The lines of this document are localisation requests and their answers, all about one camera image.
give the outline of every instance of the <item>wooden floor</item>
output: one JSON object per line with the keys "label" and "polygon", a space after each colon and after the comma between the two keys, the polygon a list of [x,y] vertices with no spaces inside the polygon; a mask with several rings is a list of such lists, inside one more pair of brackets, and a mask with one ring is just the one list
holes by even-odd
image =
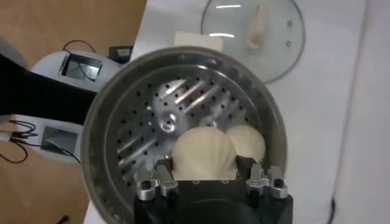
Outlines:
{"label": "wooden floor", "polygon": [[[1,0],[0,41],[16,49],[30,68],[70,40],[89,42],[102,55],[108,47],[133,45],[146,0]],[[69,49],[89,51],[82,44]],[[63,215],[82,223],[88,195],[81,167],[47,159],[28,149],[22,164],[0,158],[0,224],[55,224]],[[17,159],[21,150],[0,143]]]}

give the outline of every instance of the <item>white wall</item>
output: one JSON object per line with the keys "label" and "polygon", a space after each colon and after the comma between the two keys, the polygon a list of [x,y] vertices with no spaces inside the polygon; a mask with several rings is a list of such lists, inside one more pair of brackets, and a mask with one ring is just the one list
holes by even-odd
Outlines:
{"label": "white wall", "polygon": [[368,0],[335,224],[390,223],[390,1]]}

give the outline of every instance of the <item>black cloth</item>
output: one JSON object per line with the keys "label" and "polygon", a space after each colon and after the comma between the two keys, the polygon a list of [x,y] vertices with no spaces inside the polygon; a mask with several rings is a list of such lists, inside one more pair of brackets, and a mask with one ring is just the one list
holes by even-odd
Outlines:
{"label": "black cloth", "polygon": [[0,115],[83,125],[96,93],[34,74],[0,54]]}

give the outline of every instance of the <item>steamed bun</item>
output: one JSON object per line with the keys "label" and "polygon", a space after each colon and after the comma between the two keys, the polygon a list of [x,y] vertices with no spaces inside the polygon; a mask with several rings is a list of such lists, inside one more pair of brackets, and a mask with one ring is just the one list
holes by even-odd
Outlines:
{"label": "steamed bun", "polygon": [[213,127],[188,130],[172,152],[175,180],[234,180],[236,151],[231,140]]}
{"label": "steamed bun", "polygon": [[239,125],[227,130],[237,155],[253,158],[260,163],[266,153],[263,136],[249,125]]}

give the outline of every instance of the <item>metal rim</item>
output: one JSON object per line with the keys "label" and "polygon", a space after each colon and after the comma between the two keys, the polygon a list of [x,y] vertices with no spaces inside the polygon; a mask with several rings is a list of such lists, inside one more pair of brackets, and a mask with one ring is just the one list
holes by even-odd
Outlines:
{"label": "metal rim", "polygon": [[[276,106],[275,100],[272,98],[269,91],[266,89],[266,87],[263,85],[263,83],[254,75],[251,73],[245,66],[243,66],[241,63],[238,63],[233,58],[226,56],[220,52],[216,52],[210,49],[204,49],[201,47],[175,47],[170,49],[163,49],[156,52],[152,52],[150,54],[146,54],[135,61],[131,62],[128,66],[120,70],[113,78],[112,80],[107,83],[103,89],[100,91],[100,93],[97,95],[97,97],[94,99],[90,110],[88,112],[88,116],[84,125],[83,129],[83,140],[82,140],[82,151],[81,151],[81,159],[82,159],[82,171],[83,171],[83,177],[85,180],[85,184],[88,189],[88,194],[90,198],[92,199],[96,209],[99,211],[103,219],[108,223],[117,223],[117,214],[110,212],[107,209],[107,205],[105,205],[104,199],[101,198],[101,191],[104,191],[105,189],[100,189],[97,187],[94,183],[93,178],[93,168],[90,166],[90,156],[92,155],[92,150],[103,150],[104,145],[94,145],[94,142],[91,141],[91,135],[94,123],[97,120],[100,120],[104,115],[100,112],[101,108],[100,105],[103,101],[107,100],[106,96],[110,91],[113,91],[118,83],[122,81],[122,79],[126,79],[128,74],[130,72],[134,72],[137,70],[137,67],[139,65],[142,65],[143,63],[151,60],[151,58],[159,58],[163,57],[165,55],[171,55],[171,54],[206,54],[211,57],[216,57],[219,60],[223,60],[226,63],[232,64],[235,67],[239,69],[240,72],[245,73],[246,75],[251,76],[252,81],[255,82],[255,85],[261,89],[261,93],[264,94],[264,96],[268,100],[268,104],[271,105],[272,114],[275,117],[275,121],[277,122],[277,126],[280,127],[280,131],[278,132],[278,135],[281,137],[281,148],[283,153],[285,154],[285,157],[283,161],[281,162],[283,167],[286,166],[286,157],[287,157],[287,143],[286,143],[286,133],[285,133],[285,126],[282,120],[282,117],[280,115],[280,112]],[[107,167],[107,160],[105,159],[104,163],[105,169],[108,169]],[[130,217],[133,217],[132,211],[128,211],[130,213]]]}

